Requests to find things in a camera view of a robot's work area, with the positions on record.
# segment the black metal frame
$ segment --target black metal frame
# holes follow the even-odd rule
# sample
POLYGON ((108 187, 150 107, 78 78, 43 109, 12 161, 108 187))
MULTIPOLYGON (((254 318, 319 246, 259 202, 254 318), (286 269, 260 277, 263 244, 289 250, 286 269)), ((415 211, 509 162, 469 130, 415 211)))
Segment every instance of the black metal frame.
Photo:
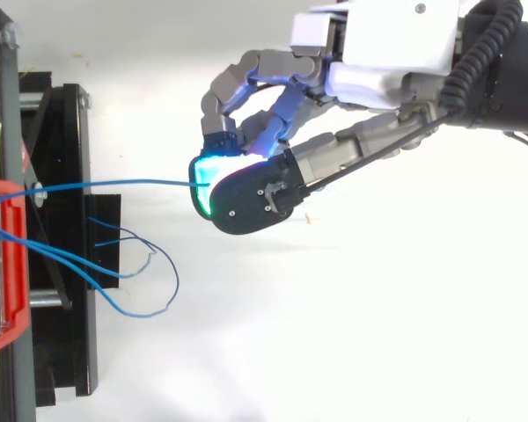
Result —
MULTIPOLYGON (((88 118, 82 87, 65 84, 52 88, 50 74, 29 73, 20 80, 21 93, 39 92, 39 108, 22 111, 22 129, 31 164, 25 183, 44 186, 90 180, 88 118)), ((43 207, 27 200, 28 236, 48 242, 98 263, 119 270, 117 244, 95 249, 119 233, 104 231, 88 217, 120 225, 120 195, 92 195, 89 189, 49 194, 43 207)), ((81 266, 103 287, 118 287, 118 280, 81 266)), ((55 289, 62 307, 32 309, 33 354, 38 406, 55 404, 55 390, 76 387, 77 396, 89 396, 98 386, 95 294, 70 269, 36 253, 29 255, 32 291, 55 289)))
MULTIPOLYGON (((0 33, 11 20, 0 10, 0 33)), ((19 116, 18 56, 0 37, 0 177, 19 185, 21 169, 21 125, 19 116)), ((33 422, 32 330, 29 328, 0 351, 0 422, 33 422)))
MULTIPOLYGON (((1 36, 11 20, 0 10, 0 178, 33 187, 90 180, 84 90, 75 84, 52 88, 50 74, 20 80, 17 50, 1 36), (19 95, 40 87, 39 108, 20 113, 19 95), (31 156, 22 168, 22 133, 31 156)), ((88 217, 120 225, 120 195, 92 195, 89 190, 51 194, 43 207, 27 200, 28 236, 119 270, 119 245, 95 249, 96 242, 119 236, 95 227, 88 217)), ((54 289, 62 306, 32 309, 32 327, 0 351, 0 422, 34 422, 38 405, 55 404, 57 387, 76 387, 78 396, 98 386, 95 294, 70 270, 30 254, 30 288, 54 289)), ((118 280, 86 271, 103 287, 118 280)))

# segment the blue wire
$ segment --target blue wire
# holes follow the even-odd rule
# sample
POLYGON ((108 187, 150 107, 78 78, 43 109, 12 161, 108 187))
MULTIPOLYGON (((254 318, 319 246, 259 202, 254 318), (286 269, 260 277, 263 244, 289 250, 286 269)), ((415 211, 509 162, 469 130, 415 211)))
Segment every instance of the blue wire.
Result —
POLYGON ((118 185, 164 185, 164 186, 184 186, 184 187, 208 187, 208 183, 190 183, 190 182, 176 182, 173 180, 157 180, 153 178, 137 178, 131 180, 111 180, 107 182, 84 182, 84 183, 70 183, 67 185, 46 186, 40 189, 30 189, 28 191, 10 193, 0 196, 0 202, 11 200, 20 196, 35 195, 36 193, 50 193, 60 191, 71 191, 75 189, 84 189, 85 187, 94 186, 118 186, 118 185))
MULTIPOLYGON (((13 240, 13 239, 10 239, 10 238, 4 237, 4 236, 0 236, 0 241, 18 243, 17 240, 13 240)), ((90 283, 90 285, 93 286, 96 290, 98 290, 99 293, 102 296, 104 296, 104 298, 108 301, 108 303, 110 305, 112 305, 115 310, 117 310, 119 313, 121 313, 125 317, 139 318, 139 319, 153 318, 153 317, 156 317, 156 316, 166 312, 168 310, 169 306, 170 306, 168 304, 168 305, 166 305, 166 307, 164 309, 158 310, 157 312, 153 312, 152 314, 133 314, 131 312, 127 312, 126 310, 123 310, 122 308, 120 308, 120 306, 117 303, 115 303, 114 300, 111 297, 109 297, 109 295, 107 295, 107 293, 104 291, 102 286, 100 284, 98 284, 98 282, 95 279, 90 277, 87 273, 85 273, 83 270, 78 268, 76 265, 74 265, 73 263, 71 263, 67 259, 61 258, 58 255, 55 255, 54 253, 45 251, 44 249, 41 249, 41 248, 39 248, 37 246, 34 246, 32 244, 26 245, 26 248, 27 249, 31 249, 32 251, 36 251, 36 252, 40 253, 41 255, 44 255, 44 256, 46 256, 48 258, 51 258, 51 259, 53 259, 53 260, 65 265, 65 266, 67 266, 68 268, 70 268, 72 271, 74 271, 75 273, 80 275, 83 279, 85 279, 88 283, 90 283)))
POLYGON ((40 242, 35 242, 33 240, 25 240, 25 239, 21 239, 19 237, 16 237, 14 235, 12 235, 11 233, 8 233, 7 231, 4 231, 2 229, 0 229, 0 235, 4 236, 4 237, 7 237, 9 238, 10 240, 12 241, 15 241, 19 244, 23 244, 24 246, 27 246, 29 244, 32 244, 33 246, 35 247, 38 247, 40 249, 43 249, 45 251, 49 251, 51 253, 54 253, 56 255, 60 255, 62 257, 65 257, 65 258, 68 258, 68 259, 72 259, 74 261, 77 261, 78 263, 80 264, 83 264, 85 266, 88 266, 90 267, 91 269, 93 270, 96 270, 98 271, 99 273, 103 273, 103 274, 107 274, 109 276, 112 276, 112 277, 115 277, 117 279, 132 279, 133 277, 136 277, 137 275, 139 275, 140 273, 142 273, 144 270, 147 269, 147 267, 150 265, 150 261, 152 259, 152 256, 155 255, 157 252, 155 250, 153 250, 150 246, 149 248, 152 250, 152 252, 149 253, 149 257, 147 258, 147 262, 144 264, 143 267, 141 267, 141 269, 139 271, 137 271, 136 273, 133 273, 133 274, 119 274, 119 273, 115 273, 113 271, 110 271, 104 267, 101 267, 101 266, 97 266, 96 264, 90 262, 89 260, 87 259, 84 259, 84 258, 81 258, 79 257, 78 255, 75 255, 73 253, 70 253, 70 252, 67 252, 67 251, 63 251, 61 249, 57 249, 57 248, 54 248, 53 246, 49 246, 48 244, 42 244, 40 242))
MULTIPOLYGON (((114 229, 114 230, 118 230, 118 231, 123 231, 125 233, 129 233, 132 237, 125 237, 125 240, 127 239, 137 239, 141 242, 143 242, 144 244, 147 245, 147 247, 156 253, 156 251, 154 249, 152 249, 152 247, 149 245, 149 242, 147 242, 146 240, 142 239, 141 237, 139 237, 136 233, 132 232, 131 230, 127 230, 127 229, 124 229, 123 227, 118 227, 118 226, 114 226, 113 224, 108 224, 106 222, 101 222, 100 220, 96 219, 96 218, 92 218, 92 217, 88 217, 88 220, 90 220, 91 222, 95 223, 95 224, 98 224, 100 226, 104 226, 104 227, 107 227, 109 229, 114 229)), ((123 239, 120 239, 120 240, 113 240, 111 242, 105 242, 105 244, 95 244, 94 247, 100 247, 100 246, 108 246, 109 244, 117 244, 119 243, 121 240, 123 239)))
POLYGON ((176 289, 174 290, 174 294, 170 298, 170 301, 168 301, 168 303, 166 304, 166 308, 165 308, 165 309, 168 309, 170 305, 172 304, 172 302, 174 302, 174 299, 176 299, 176 296, 178 295, 178 292, 180 291, 180 275, 178 274, 178 269, 176 268, 174 261, 172 261, 172 258, 170 258, 170 255, 168 255, 168 253, 166 253, 164 249, 160 248, 159 246, 156 246, 153 242, 149 242, 148 240, 143 239, 142 237, 139 237, 137 234, 135 234, 131 230, 123 229, 121 227, 115 226, 113 224, 108 224, 107 222, 102 222, 92 217, 88 217, 88 219, 91 222, 94 222, 100 226, 107 227, 108 229, 120 230, 120 231, 124 231, 132 235, 132 237, 123 237, 121 239, 112 240, 110 242, 103 242, 101 244, 95 244, 94 245, 95 247, 100 248, 102 246, 108 246, 109 244, 118 244, 119 242, 137 239, 143 242, 144 244, 148 245, 149 247, 155 248, 157 251, 161 252, 166 257, 166 259, 168 259, 168 262, 170 262, 170 264, 172 265, 172 269, 174 270, 174 275, 176 276, 176 289))
MULTIPOLYGON (((10 193, 10 194, 7 194, 7 195, 1 195, 0 196, 0 203, 4 202, 5 200, 11 200, 11 199, 19 198, 19 197, 22 197, 22 196, 35 195, 36 193, 45 193, 45 192, 51 193, 51 192, 60 192, 60 191, 84 189, 86 187, 94 187, 94 186, 118 186, 118 185, 164 185, 164 186, 185 186, 185 187, 207 187, 207 186, 209 186, 209 184, 197 184, 197 183, 189 183, 189 182, 176 182, 176 181, 171 181, 171 180, 157 180, 157 179, 148 179, 148 178, 146 178, 146 179, 131 179, 131 180, 112 180, 112 181, 107 181, 107 182, 84 182, 84 183, 72 183, 72 184, 58 185, 58 186, 47 186, 47 187, 43 187, 43 188, 40 188, 40 189, 30 189, 30 190, 26 190, 26 191, 22 191, 22 192, 10 193)), ((65 257, 67 257, 67 258, 74 259, 77 262, 80 262, 81 264, 87 265, 90 268, 95 269, 96 271, 100 271, 102 273, 113 275, 114 277, 128 278, 128 277, 132 277, 133 275, 125 276, 125 275, 109 272, 106 268, 102 268, 100 266, 96 266, 92 262, 87 261, 84 258, 80 258, 77 255, 71 254, 70 252, 62 251, 62 250, 53 248, 52 246, 48 246, 48 245, 45 245, 45 244, 40 244, 39 242, 34 242, 34 241, 31 241, 31 240, 20 239, 20 238, 15 237, 14 235, 11 235, 10 233, 5 232, 3 230, 0 230, 0 233, 2 234, 0 236, 0 241, 14 242, 14 243, 17 243, 17 244, 21 244, 21 245, 25 246, 29 250, 36 251, 36 252, 40 253, 41 255, 44 255, 44 256, 46 256, 48 258, 51 258, 51 259, 53 259, 53 260, 65 265, 65 266, 67 266, 68 268, 73 270, 75 273, 80 275, 82 278, 84 278, 91 286, 96 288, 99 291, 99 293, 102 296, 104 296, 104 298, 107 300, 107 302, 110 305, 112 305, 112 307, 114 307, 115 310, 120 312, 125 317, 142 318, 143 319, 143 318, 156 317, 156 316, 158 316, 160 314, 165 313, 170 308, 170 305, 172 304, 172 302, 174 302, 174 299, 176 299, 176 296, 178 295, 178 292, 180 291, 180 275, 178 274, 178 269, 176 268, 176 265, 174 264, 174 262, 172 261, 170 256, 166 253, 166 251, 164 251, 159 246, 156 246, 154 243, 149 242, 148 240, 137 236, 135 233, 133 233, 130 230, 123 229, 121 227, 117 227, 117 226, 114 226, 112 224, 107 224, 107 223, 104 223, 104 222, 101 222, 99 220, 92 219, 92 218, 91 218, 91 221, 93 221, 93 222, 95 222, 95 223, 97 223, 99 225, 102 225, 104 227, 107 227, 109 229, 117 229, 117 230, 121 230, 121 231, 124 231, 126 233, 129 233, 129 234, 133 235, 133 237, 126 237, 126 238, 118 239, 118 240, 115 240, 115 241, 112 241, 112 242, 106 242, 106 243, 103 243, 103 244, 99 244, 99 245, 97 245, 97 247, 100 247, 101 245, 105 246, 105 245, 108 245, 108 244, 119 243, 119 242, 122 242, 124 240, 137 239, 137 240, 143 242, 145 245, 147 245, 150 248, 151 252, 156 253, 155 250, 157 250, 157 251, 160 251, 163 255, 165 255, 165 257, 171 263, 172 269, 174 270, 174 274, 176 275, 176 289, 174 290, 174 294, 172 295, 172 297, 170 298, 170 300, 168 301, 168 303, 166 304, 166 306, 163 309, 158 310, 157 312, 153 312, 152 314, 133 314, 133 313, 130 313, 130 312, 127 312, 127 311, 123 310, 104 291, 102 286, 100 286, 96 280, 94 280, 92 277, 90 277, 88 274, 86 274, 82 269, 78 268, 72 262, 68 261, 65 258, 62 258, 62 256, 60 256, 60 255, 63 255, 65 257)), ((152 253, 149 254, 149 260, 147 261, 147 264, 144 266, 144 268, 146 268, 146 266, 150 263, 151 255, 152 255, 152 253)))

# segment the blue light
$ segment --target blue light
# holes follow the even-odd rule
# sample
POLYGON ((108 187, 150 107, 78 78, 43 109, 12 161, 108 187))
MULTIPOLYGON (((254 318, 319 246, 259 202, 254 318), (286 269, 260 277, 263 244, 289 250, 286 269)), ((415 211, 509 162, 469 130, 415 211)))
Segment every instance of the blue light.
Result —
POLYGON ((198 187, 197 198, 207 216, 211 216, 209 198, 217 184, 235 171, 245 169, 253 164, 266 161, 263 156, 251 154, 249 156, 208 156, 201 158, 194 164, 195 181, 208 184, 209 187, 198 187))

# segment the black coiled cable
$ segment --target black coiled cable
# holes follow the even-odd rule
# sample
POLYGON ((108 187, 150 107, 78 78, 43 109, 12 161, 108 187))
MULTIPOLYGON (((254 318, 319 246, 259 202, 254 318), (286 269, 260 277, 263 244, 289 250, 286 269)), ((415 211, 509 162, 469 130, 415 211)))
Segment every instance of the black coiled cable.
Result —
POLYGON ((477 14, 488 14, 490 11, 495 14, 493 21, 454 66, 440 92, 440 106, 451 116, 460 115, 466 110, 473 87, 504 50, 520 26, 524 14, 520 0, 487 0, 473 10, 477 14))

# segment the screw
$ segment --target screw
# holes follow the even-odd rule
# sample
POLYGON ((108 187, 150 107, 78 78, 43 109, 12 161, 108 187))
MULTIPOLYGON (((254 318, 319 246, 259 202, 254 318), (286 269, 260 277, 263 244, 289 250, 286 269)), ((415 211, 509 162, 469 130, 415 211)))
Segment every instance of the screw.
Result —
POLYGON ((92 96, 90 94, 83 94, 80 96, 80 106, 83 110, 92 109, 92 96))
POLYGON ((500 112, 502 110, 502 104, 501 103, 497 103, 497 102, 494 102, 494 103, 491 103, 491 111, 492 112, 500 112))
MULTIPOLYGON (((39 183, 39 182, 37 182, 35 185, 33 185, 33 189, 42 189, 42 188, 43 188, 43 185, 41 183, 39 183)), ((48 197, 47 192, 35 193, 33 195, 33 203, 35 204, 35 206, 37 208, 41 208, 41 207, 43 207, 43 203, 45 202, 47 197, 48 197)))
POLYGON ((6 24, 4 29, 0 32, 0 41, 2 41, 2 43, 10 50, 18 49, 18 26, 13 22, 6 24))

